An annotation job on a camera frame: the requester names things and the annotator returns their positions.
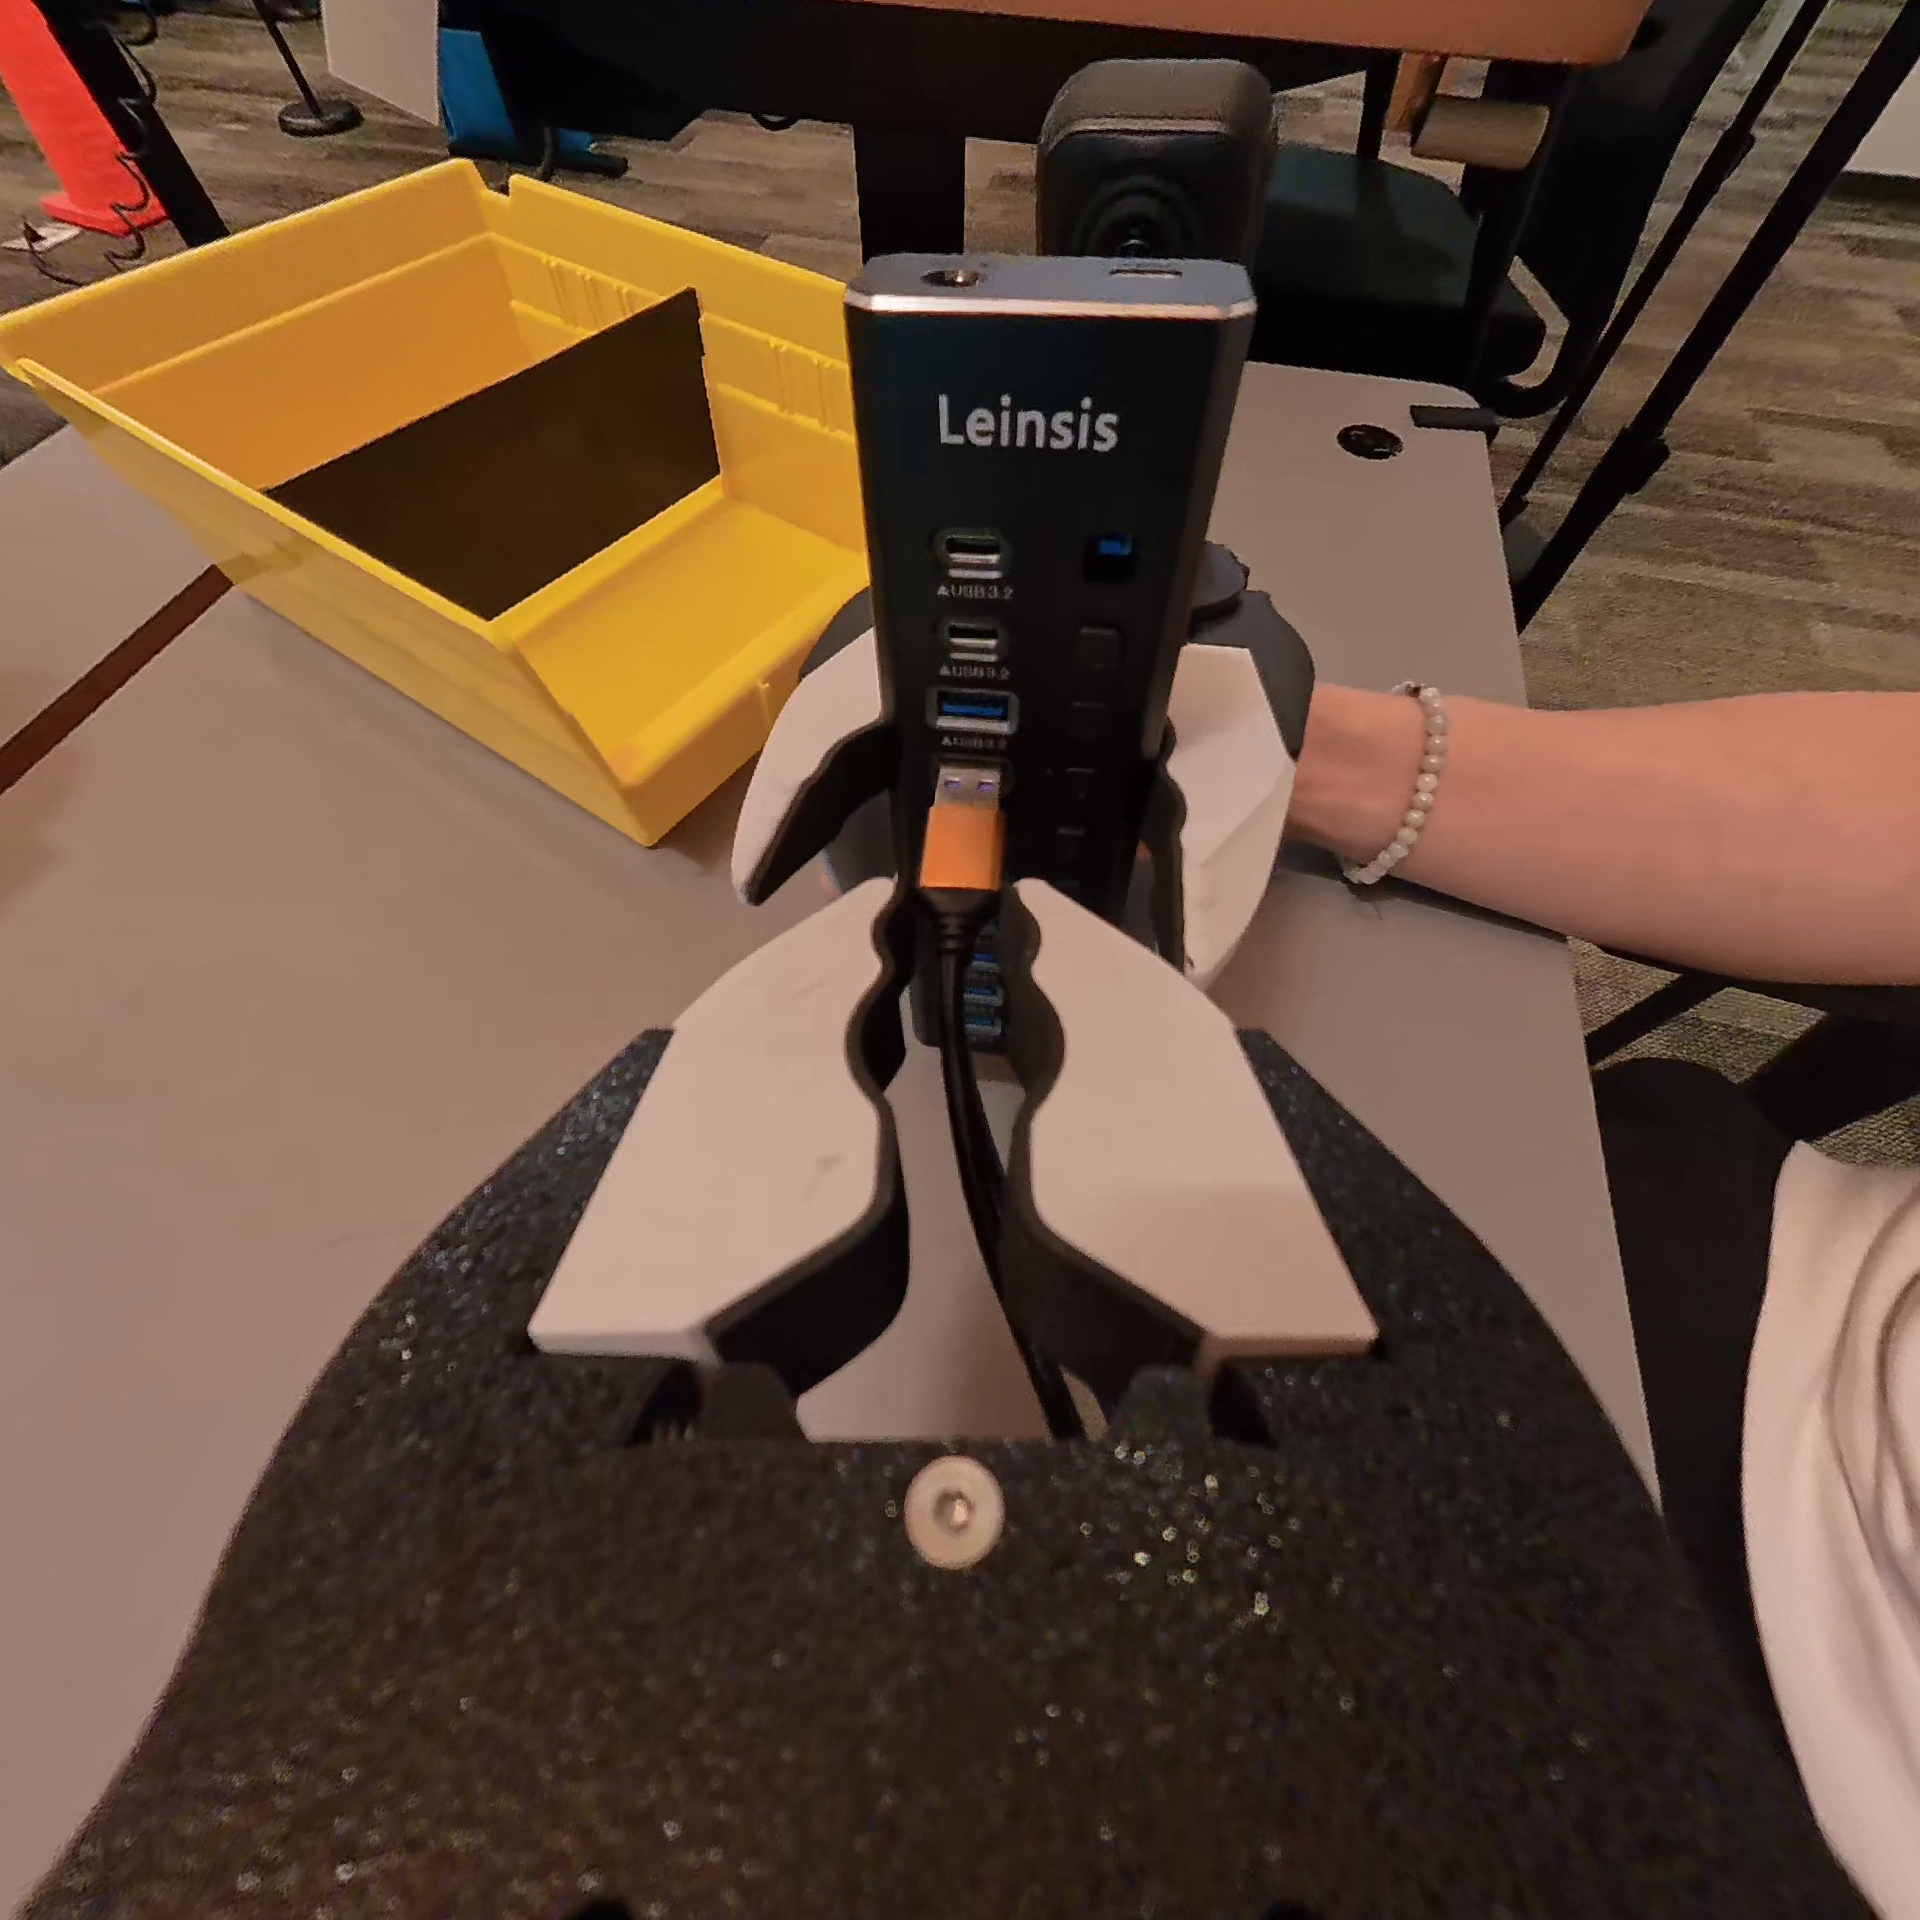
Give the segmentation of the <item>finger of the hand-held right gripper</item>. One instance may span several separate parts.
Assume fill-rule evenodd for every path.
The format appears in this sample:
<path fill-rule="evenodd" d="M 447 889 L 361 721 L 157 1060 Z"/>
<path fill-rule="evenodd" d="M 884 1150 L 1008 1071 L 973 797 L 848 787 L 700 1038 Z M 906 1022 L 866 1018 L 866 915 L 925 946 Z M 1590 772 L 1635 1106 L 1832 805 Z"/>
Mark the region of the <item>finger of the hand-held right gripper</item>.
<path fill-rule="evenodd" d="M 1146 801 L 1149 922 L 1160 955 L 1212 989 L 1279 858 L 1295 754 L 1244 647 L 1186 646 Z"/>
<path fill-rule="evenodd" d="M 760 747 L 730 845 L 736 896 L 760 907 L 894 791 L 898 721 L 877 647 L 840 647 L 796 680 Z"/>

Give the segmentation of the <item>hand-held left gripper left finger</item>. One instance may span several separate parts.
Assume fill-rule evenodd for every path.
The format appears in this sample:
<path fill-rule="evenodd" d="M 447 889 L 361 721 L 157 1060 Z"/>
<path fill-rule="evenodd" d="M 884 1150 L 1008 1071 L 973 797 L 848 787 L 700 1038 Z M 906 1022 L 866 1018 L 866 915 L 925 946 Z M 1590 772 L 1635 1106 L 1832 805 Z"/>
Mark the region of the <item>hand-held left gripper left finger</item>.
<path fill-rule="evenodd" d="M 802 1395 L 910 1284 L 884 1095 L 913 933 L 870 879 L 758 946 L 674 1025 L 528 1335 L 558 1356 L 758 1361 Z"/>

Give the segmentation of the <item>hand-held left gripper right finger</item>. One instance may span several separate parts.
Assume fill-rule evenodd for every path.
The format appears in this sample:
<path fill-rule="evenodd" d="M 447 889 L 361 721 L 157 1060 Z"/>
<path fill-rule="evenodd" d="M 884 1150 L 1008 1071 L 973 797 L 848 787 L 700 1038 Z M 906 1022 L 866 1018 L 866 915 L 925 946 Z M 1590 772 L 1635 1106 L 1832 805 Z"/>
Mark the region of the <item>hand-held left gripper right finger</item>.
<path fill-rule="evenodd" d="M 1359 1356 L 1380 1328 L 1233 1022 L 1050 880 L 1002 897 L 1002 1299 L 1115 1401 L 1146 1368 Z"/>

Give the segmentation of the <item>black multi-port usb hub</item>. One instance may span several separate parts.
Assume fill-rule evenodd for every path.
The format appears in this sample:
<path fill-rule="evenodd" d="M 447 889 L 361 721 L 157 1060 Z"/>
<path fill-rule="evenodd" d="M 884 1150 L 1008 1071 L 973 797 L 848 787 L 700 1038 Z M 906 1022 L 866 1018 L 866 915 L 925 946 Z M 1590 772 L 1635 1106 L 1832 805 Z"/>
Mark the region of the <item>black multi-port usb hub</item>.
<path fill-rule="evenodd" d="M 900 749 L 880 801 L 891 863 L 918 874 L 946 769 L 983 772 L 1002 885 L 1041 879 L 1135 926 L 1165 731 L 1156 749 L 1039 749 L 1039 257 L 877 257 L 847 290 L 847 332 Z"/>

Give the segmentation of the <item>yellow plastic bin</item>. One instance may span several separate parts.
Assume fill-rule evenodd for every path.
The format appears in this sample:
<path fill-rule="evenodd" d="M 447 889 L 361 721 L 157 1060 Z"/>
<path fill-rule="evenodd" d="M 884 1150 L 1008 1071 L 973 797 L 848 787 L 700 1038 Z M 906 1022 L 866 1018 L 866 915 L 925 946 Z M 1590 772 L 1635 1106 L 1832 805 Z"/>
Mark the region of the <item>yellow plastic bin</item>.
<path fill-rule="evenodd" d="M 722 473 L 479 618 L 270 488 L 697 290 Z M 233 587 L 653 845 L 867 584 L 843 286 L 439 162 L 4 321 L 4 364 Z"/>

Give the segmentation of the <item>person's right forearm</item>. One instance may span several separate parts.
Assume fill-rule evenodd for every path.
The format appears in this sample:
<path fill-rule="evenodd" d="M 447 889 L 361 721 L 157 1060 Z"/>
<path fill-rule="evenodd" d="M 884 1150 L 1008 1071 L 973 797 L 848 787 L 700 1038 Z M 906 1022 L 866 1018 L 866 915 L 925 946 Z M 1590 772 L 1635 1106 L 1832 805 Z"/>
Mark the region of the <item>person's right forearm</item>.
<path fill-rule="evenodd" d="M 1461 701 L 1429 889 L 1727 978 L 1917 982 L 1917 695 Z"/>

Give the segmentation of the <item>large black USB hub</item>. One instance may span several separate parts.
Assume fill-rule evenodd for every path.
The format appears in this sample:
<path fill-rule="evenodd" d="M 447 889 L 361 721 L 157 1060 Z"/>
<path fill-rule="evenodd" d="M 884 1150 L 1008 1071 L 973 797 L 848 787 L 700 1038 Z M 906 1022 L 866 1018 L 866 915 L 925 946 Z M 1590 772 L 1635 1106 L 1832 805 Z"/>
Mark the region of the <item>large black USB hub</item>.
<path fill-rule="evenodd" d="M 683 289 L 270 499 L 498 618 L 721 477 L 703 353 Z"/>

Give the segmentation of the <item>person's right hand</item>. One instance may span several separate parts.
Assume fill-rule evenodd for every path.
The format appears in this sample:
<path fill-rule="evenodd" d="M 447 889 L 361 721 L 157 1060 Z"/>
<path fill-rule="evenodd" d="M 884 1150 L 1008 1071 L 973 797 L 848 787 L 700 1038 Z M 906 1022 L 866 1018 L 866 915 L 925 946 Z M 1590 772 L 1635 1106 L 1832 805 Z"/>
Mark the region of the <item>person's right hand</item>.
<path fill-rule="evenodd" d="M 1376 864 L 1402 838 L 1425 749 L 1415 695 L 1319 684 L 1290 779 L 1288 838 L 1358 869 Z"/>

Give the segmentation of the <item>black office chair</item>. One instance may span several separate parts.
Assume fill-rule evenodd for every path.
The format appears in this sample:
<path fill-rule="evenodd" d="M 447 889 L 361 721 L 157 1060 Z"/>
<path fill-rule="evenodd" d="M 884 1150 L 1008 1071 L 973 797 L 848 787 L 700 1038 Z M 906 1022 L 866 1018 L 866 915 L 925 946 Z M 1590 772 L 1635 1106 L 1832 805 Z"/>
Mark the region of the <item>black office chair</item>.
<path fill-rule="evenodd" d="M 1641 1056 L 1593 1075 L 1668 1531 L 1731 1659 L 1764 1683 L 1744 1509 L 1744 1387 L 1793 1146 L 1917 1092 L 1914 985 L 1771 985 L 1822 1014 L 1746 1081 Z"/>
<path fill-rule="evenodd" d="M 1391 162 L 1384 56 L 1369 62 L 1359 142 L 1282 142 L 1255 249 L 1253 363 L 1455 387 L 1503 419 L 1568 397 L 1593 338 L 1567 321 L 1549 371 L 1525 385 L 1547 324 L 1513 286 L 1521 239 L 1586 91 L 1579 69 L 1513 62 L 1487 95 L 1433 94 L 1432 110 L 1490 115 L 1461 187 Z"/>

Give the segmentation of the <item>black tripod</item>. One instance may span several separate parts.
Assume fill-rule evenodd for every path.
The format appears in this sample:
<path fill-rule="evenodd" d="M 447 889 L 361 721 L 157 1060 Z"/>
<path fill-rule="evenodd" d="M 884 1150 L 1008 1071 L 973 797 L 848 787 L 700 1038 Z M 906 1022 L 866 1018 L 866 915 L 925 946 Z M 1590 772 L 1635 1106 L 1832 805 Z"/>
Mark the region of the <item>black tripod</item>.
<path fill-rule="evenodd" d="M 1859 65 L 1854 81 L 1840 95 L 1838 107 L 1815 131 L 1810 147 L 1796 162 L 1774 203 L 1766 207 L 1734 269 L 1722 278 L 1715 295 L 1700 310 L 1700 319 L 1671 356 L 1660 382 L 1654 382 L 1645 400 L 1597 459 L 1593 473 L 1583 479 L 1576 497 L 1549 538 L 1532 538 L 1521 521 L 1532 486 L 1539 477 L 1543 477 L 1551 456 L 1586 408 L 1586 400 L 1593 394 L 1606 364 L 1628 341 L 1631 326 L 1689 240 L 1693 227 L 1698 227 L 1718 192 L 1734 179 L 1742 159 L 1749 157 L 1764 107 L 1786 81 L 1823 10 L 1823 1 L 1803 1 L 1796 12 L 1792 12 L 1788 28 L 1778 39 L 1770 61 L 1764 61 L 1759 80 L 1749 84 L 1737 111 L 1718 133 L 1715 147 L 1700 162 L 1700 169 L 1672 210 L 1672 220 L 1660 236 L 1643 272 L 1623 290 L 1606 330 L 1599 334 L 1597 348 L 1576 374 L 1567 404 L 1551 414 L 1547 431 L 1501 506 L 1501 529 L 1507 545 L 1507 584 L 1520 632 L 1525 632 L 1540 611 L 1551 589 L 1568 573 L 1606 515 L 1613 515 L 1627 497 L 1645 488 L 1660 466 L 1668 463 L 1668 424 L 1672 422 L 1676 411 L 1687 404 L 1718 350 L 1727 342 L 1746 306 L 1764 290 L 1770 273 L 1782 262 L 1792 245 L 1799 239 L 1803 227 L 1810 224 L 1818 203 L 1823 203 L 1840 175 L 1852 166 L 1859 144 L 1878 122 L 1887 104 L 1898 95 L 1898 88 L 1917 69 L 1917 6 L 1903 1 L 1898 6 L 1898 12 L 1878 39 L 1877 48 Z"/>

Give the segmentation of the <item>blue plastic crate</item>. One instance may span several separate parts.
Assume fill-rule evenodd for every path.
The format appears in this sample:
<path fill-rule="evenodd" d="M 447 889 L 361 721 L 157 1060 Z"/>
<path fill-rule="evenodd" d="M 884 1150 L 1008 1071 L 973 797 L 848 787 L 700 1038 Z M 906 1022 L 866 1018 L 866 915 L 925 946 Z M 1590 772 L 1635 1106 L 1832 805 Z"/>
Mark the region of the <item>blue plastic crate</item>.
<path fill-rule="evenodd" d="M 438 28 L 438 95 L 447 157 L 504 162 L 549 181 L 561 172 L 624 179 L 628 159 L 585 131 L 516 121 L 499 88 L 487 39 L 465 25 Z"/>

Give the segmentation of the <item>orange traffic cone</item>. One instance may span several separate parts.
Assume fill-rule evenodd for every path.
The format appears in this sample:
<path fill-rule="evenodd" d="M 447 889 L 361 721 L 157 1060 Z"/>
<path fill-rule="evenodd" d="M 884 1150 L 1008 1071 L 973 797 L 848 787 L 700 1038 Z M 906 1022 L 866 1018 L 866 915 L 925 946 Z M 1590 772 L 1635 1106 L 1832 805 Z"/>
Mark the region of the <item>orange traffic cone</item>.
<path fill-rule="evenodd" d="M 35 1 L 4 1 L 4 88 L 56 172 L 52 221 L 120 239 L 168 220 Z"/>

